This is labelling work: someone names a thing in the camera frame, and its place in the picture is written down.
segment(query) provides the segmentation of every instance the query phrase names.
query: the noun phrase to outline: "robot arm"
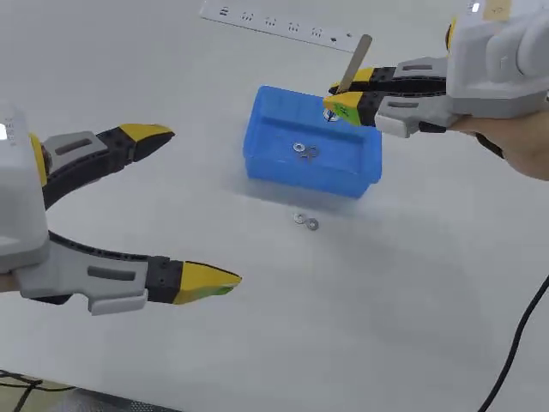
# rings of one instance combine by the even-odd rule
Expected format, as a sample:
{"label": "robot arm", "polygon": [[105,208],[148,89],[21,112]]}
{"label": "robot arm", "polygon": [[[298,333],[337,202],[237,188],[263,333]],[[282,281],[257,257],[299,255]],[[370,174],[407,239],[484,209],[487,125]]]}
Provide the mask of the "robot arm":
{"label": "robot arm", "polygon": [[445,132],[465,115],[520,117],[546,106],[548,45],[549,1],[473,0],[450,27],[448,57],[359,70],[348,90],[335,84],[324,105],[401,137]]}
{"label": "robot arm", "polygon": [[0,137],[0,273],[15,277],[23,297],[59,305],[84,294],[92,314],[105,314],[141,309],[147,301],[181,305],[239,284],[239,276],[206,264],[105,251],[47,230],[45,211],[55,202],[148,157],[172,139],[171,130],[123,124],[40,144],[29,138],[22,113],[7,104],[0,105],[0,124],[6,128],[6,138]]}

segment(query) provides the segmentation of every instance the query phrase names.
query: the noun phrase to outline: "human hand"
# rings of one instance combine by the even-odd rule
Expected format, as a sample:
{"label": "human hand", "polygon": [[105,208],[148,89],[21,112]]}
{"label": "human hand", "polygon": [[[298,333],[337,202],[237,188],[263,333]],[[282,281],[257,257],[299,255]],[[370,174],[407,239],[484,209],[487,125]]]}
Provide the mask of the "human hand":
{"label": "human hand", "polygon": [[504,158],[519,173],[549,180],[549,110],[523,118],[466,117],[450,129],[484,135],[503,150]]}

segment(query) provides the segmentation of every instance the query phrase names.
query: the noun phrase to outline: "blue plastic container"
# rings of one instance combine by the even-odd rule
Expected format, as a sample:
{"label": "blue plastic container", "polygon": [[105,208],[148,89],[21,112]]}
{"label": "blue plastic container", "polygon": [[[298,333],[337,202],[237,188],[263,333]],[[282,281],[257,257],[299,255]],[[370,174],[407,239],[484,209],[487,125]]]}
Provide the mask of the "blue plastic container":
{"label": "blue plastic container", "polygon": [[[361,197],[381,178],[381,132],[327,122],[323,111],[320,97],[261,87],[244,140],[248,176]],[[315,147],[317,157],[300,157],[296,142]]]}

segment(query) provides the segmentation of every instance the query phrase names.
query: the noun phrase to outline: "power strip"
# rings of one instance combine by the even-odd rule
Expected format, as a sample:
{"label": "power strip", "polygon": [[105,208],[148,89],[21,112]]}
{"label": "power strip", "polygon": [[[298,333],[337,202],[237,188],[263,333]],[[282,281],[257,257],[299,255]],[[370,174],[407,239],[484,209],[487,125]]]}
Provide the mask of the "power strip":
{"label": "power strip", "polygon": [[232,0],[206,0],[200,16],[212,21],[274,34],[344,52],[354,52],[360,35],[340,28],[321,27],[297,17],[273,15]]}

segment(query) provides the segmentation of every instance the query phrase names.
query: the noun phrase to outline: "black cable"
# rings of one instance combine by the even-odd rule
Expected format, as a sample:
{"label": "black cable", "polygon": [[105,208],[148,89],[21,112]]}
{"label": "black cable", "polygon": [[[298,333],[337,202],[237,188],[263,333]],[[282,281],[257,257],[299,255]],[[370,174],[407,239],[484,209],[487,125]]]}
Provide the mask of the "black cable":
{"label": "black cable", "polygon": [[25,390],[25,393],[23,393],[22,397],[19,399],[19,402],[16,404],[14,412],[21,412],[23,410],[23,406],[25,406],[25,402],[27,401],[28,397],[31,396],[31,392],[33,391],[33,389],[41,383],[41,380],[37,380],[34,385],[28,386],[28,388]]}
{"label": "black cable", "polygon": [[72,391],[73,389],[75,389],[74,386],[65,386],[64,388],[45,388],[41,386],[44,383],[44,381],[41,379],[37,379],[37,380],[28,379],[23,377],[19,373],[11,373],[4,370],[0,370],[0,378],[10,378],[10,379],[18,380],[24,384],[27,384],[27,385],[20,385],[20,384],[8,384],[8,383],[0,382],[0,386],[25,390],[25,392],[23,392],[23,395],[19,398],[19,402],[15,406],[14,412],[22,411],[23,407],[25,406],[25,403],[28,400],[28,397],[30,397],[33,391],[65,392],[65,391]]}
{"label": "black cable", "polygon": [[518,326],[516,328],[515,336],[513,337],[513,343],[511,344],[511,349],[509,351],[509,354],[507,355],[507,360],[505,361],[504,368],[499,374],[498,380],[496,381],[496,384],[490,391],[490,394],[488,395],[488,397],[480,407],[479,412],[486,412],[488,408],[492,406],[494,399],[498,395],[499,390],[501,389],[502,385],[505,382],[505,379],[507,378],[507,375],[509,373],[509,370],[511,369],[511,366],[513,365],[516,352],[518,351],[518,346],[521,343],[522,333],[524,331],[524,328],[526,327],[526,324],[528,323],[528,320],[530,319],[530,315],[532,315],[532,312],[534,311],[538,303],[540,303],[541,298],[543,297],[543,295],[545,294],[548,288],[549,288],[549,276],[541,284],[540,290],[538,290],[538,293],[535,294],[534,298],[526,308],[526,311],[522,315],[521,320],[518,323]]}
{"label": "black cable", "polygon": [[[0,382],[0,386],[5,386],[6,388],[26,389],[30,385],[5,384],[4,382]],[[35,391],[42,391],[42,392],[65,392],[65,391],[72,391],[74,389],[76,389],[74,386],[65,386],[63,388],[44,388],[42,386],[37,386],[34,388]]]}

